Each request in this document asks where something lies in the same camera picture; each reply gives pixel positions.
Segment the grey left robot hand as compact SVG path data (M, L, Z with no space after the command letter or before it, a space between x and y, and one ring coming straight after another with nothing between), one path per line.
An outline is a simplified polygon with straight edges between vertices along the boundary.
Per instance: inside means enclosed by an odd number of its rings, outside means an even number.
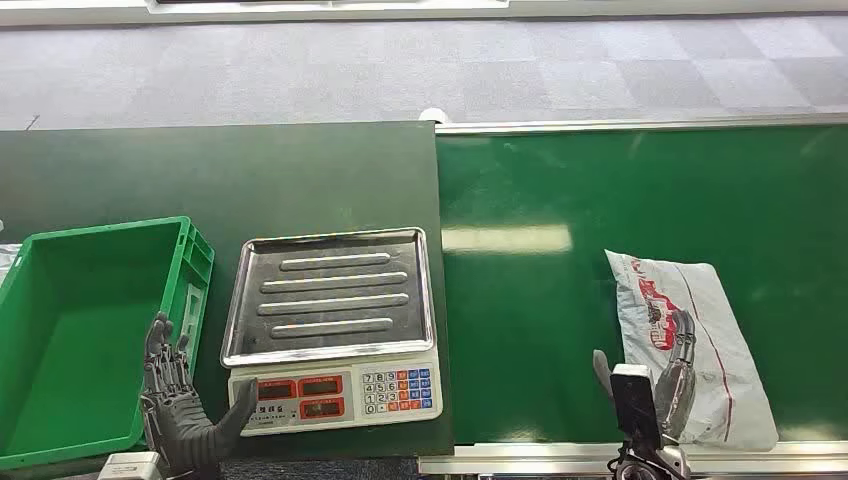
M182 335L169 342L173 323L158 312L144 341L143 388L139 396L144 434L159 454L167 479L218 479L220 464L234 450L258 403L258 380L241 384L235 404L211 422L188 371Z

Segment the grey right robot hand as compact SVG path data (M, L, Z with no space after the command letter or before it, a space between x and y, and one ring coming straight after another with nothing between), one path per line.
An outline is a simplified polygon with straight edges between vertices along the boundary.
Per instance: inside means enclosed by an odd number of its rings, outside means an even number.
M678 310L672 313L672 323L677 332L657 380L645 365L618 364L611 369L603 351L592 352L595 376L615 409L619 430L643 449L679 444L694 403L694 320Z

